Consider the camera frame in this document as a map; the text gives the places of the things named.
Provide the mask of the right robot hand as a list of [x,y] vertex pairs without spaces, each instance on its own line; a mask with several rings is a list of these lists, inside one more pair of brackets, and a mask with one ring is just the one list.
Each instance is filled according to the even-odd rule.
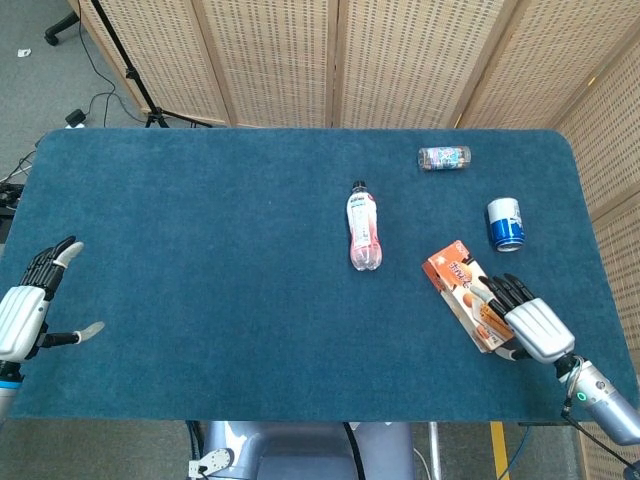
[[499,333],[500,328],[510,338],[494,349],[499,357],[518,361],[534,359],[551,364],[571,355],[575,337],[556,313],[516,276],[505,273],[489,278],[480,276],[483,288],[472,285],[470,292],[491,311],[490,318],[498,322],[490,328]]

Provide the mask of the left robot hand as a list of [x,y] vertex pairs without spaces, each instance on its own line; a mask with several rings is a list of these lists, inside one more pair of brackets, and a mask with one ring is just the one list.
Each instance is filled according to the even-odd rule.
[[1,359],[24,363],[41,348],[77,345],[99,334],[102,321],[83,330],[50,333],[46,316],[71,261],[84,243],[70,236],[33,257],[18,285],[1,300]]

